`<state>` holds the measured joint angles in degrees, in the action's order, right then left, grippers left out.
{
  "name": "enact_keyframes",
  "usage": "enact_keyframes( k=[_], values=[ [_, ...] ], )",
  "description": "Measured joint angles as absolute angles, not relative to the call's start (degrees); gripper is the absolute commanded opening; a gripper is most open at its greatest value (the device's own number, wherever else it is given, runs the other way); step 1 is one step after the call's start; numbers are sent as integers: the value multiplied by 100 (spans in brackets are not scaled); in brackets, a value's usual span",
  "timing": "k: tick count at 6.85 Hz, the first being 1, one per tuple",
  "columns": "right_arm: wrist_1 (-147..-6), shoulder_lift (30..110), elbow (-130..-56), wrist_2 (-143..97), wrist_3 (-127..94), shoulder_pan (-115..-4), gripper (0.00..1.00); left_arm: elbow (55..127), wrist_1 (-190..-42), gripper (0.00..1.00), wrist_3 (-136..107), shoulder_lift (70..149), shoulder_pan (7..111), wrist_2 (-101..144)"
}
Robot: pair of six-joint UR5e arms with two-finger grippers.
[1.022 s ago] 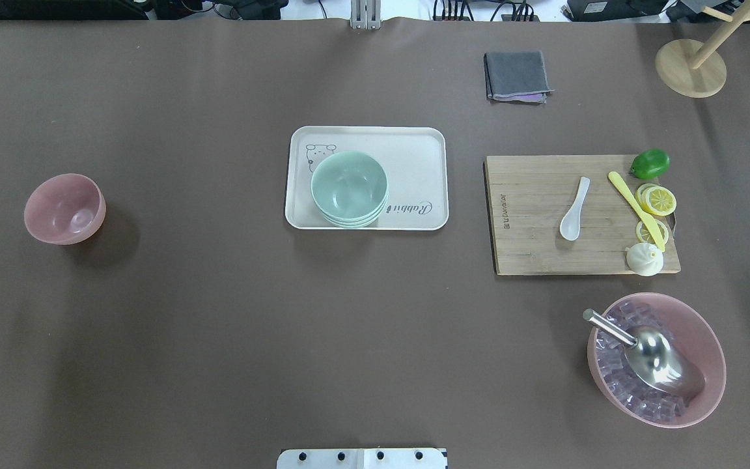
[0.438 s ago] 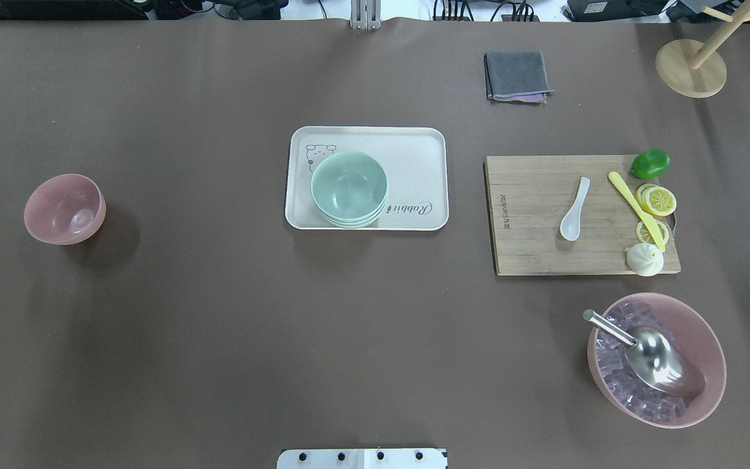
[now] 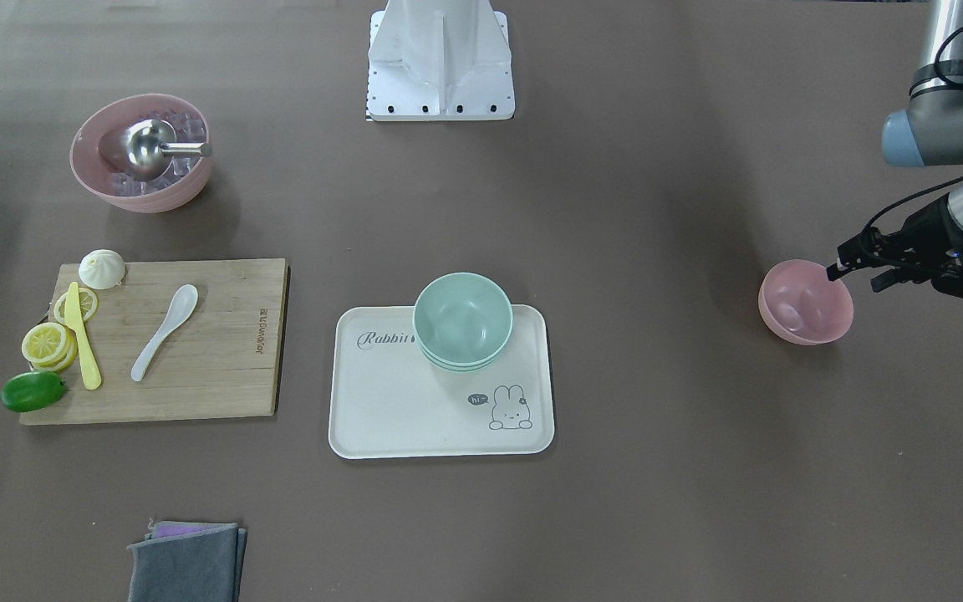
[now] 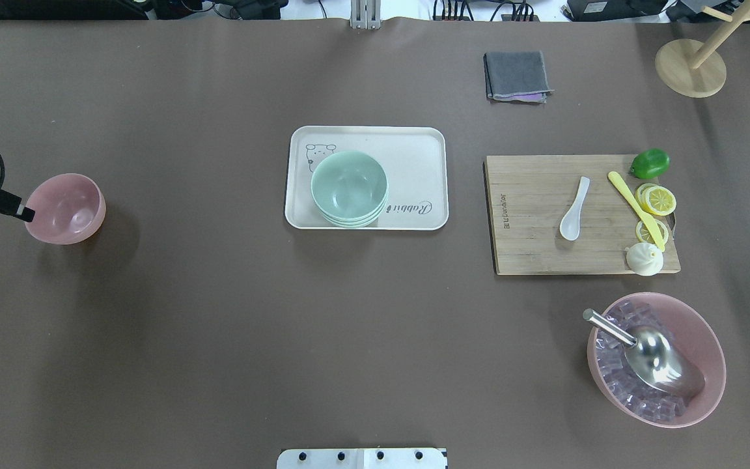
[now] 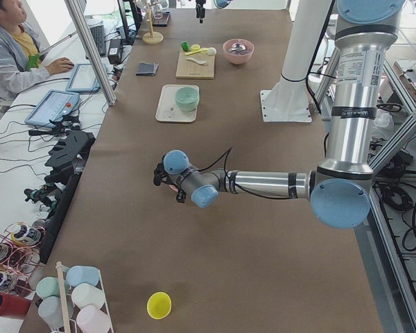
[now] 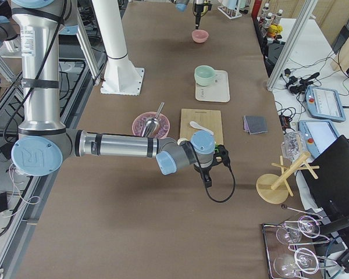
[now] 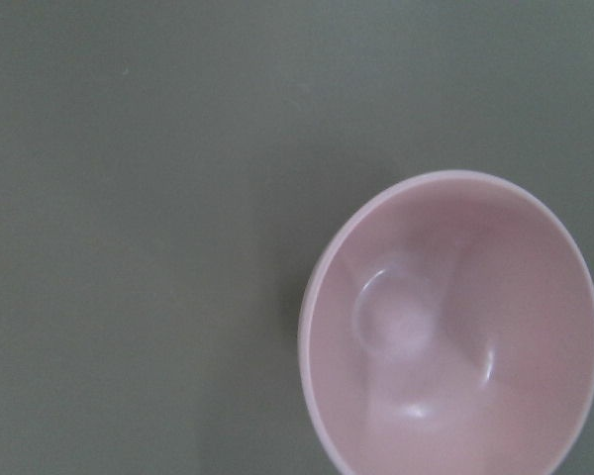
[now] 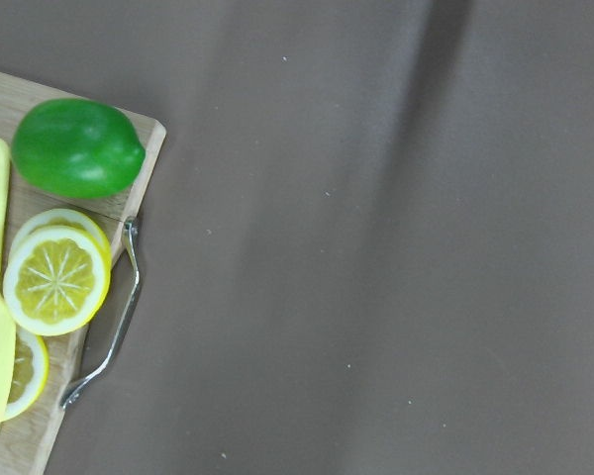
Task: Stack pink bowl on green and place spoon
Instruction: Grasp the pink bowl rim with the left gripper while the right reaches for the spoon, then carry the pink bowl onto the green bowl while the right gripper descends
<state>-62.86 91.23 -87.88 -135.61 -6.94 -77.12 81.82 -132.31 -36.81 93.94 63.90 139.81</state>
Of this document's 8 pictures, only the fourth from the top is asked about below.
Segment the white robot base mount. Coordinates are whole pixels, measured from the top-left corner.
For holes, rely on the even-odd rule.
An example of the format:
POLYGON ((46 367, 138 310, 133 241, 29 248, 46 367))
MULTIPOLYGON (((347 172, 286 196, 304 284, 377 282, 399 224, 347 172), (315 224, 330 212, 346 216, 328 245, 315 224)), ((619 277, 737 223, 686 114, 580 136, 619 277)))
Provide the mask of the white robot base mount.
POLYGON ((439 448, 321 448, 281 452, 277 468, 447 468, 439 448))

